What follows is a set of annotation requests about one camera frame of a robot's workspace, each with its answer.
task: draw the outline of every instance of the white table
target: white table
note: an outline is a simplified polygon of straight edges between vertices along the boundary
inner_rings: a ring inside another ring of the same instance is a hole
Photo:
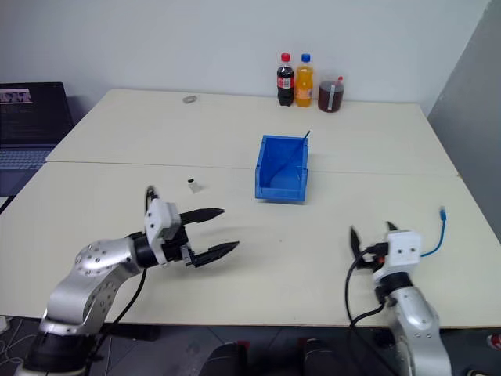
[[[312,172],[457,175],[416,104],[281,107],[275,98],[115,89],[48,161],[254,169],[264,134],[303,136]]]
[[[191,176],[204,186],[197,194],[187,186]],[[254,199],[250,169],[48,163],[0,216],[0,314],[43,314],[50,291],[83,246],[142,229],[144,189],[154,184],[182,212],[226,209],[187,227],[195,251],[231,240],[241,244],[200,269],[180,263],[151,269],[124,322],[346,325],[349,226],[366,246],[383,239],[384,221],[391,220],[421,233],[429,250],[444,205],[443,247],[422,259],[413,281],[442,326],[501,325],[501,247],[460,178],[310,172],[308,179],[304,204],[270,204]],[[122,287],[111,319],[138,282]],[[369,271],[353,276],[351,306],[354,313],[377,306]],[[379,315],[362,324],[386,320]]]

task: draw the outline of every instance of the laptop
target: laptop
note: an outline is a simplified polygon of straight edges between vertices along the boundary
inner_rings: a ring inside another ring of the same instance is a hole
[[[62,82],[0,84],[0,196],[15,196],[73,128]]]

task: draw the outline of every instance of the orange soda bottle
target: orange soda bottle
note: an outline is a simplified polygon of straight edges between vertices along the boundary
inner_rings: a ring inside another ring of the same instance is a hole
[[[301,55],[302,65],[297,67],[295,99],[296,104],[300,107],[308,107],[312,104],[313,91],[313,69],[310,67],[310,54],[303,53]]]

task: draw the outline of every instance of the gray wall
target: gray wall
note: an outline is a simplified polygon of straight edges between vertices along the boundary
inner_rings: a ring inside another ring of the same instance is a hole
[[[501,240],[501,0],[488,5],[428,119]]]

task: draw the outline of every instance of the blue cable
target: blue cable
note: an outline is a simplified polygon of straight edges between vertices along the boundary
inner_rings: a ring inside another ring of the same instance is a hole
[[[440,232],[440,240],[438,241],[437,247],[435,247],[432,251],[429,251],[427,253],[423,253],[421,255],[421,257],[433,255],[442,246],[442,242],[444,241],[444,234],[445,234],[445,221],[447,220],[447,215],[445,213],[445,208],[443,206],[440,208],[440,219],[442,220],[442,231]]]

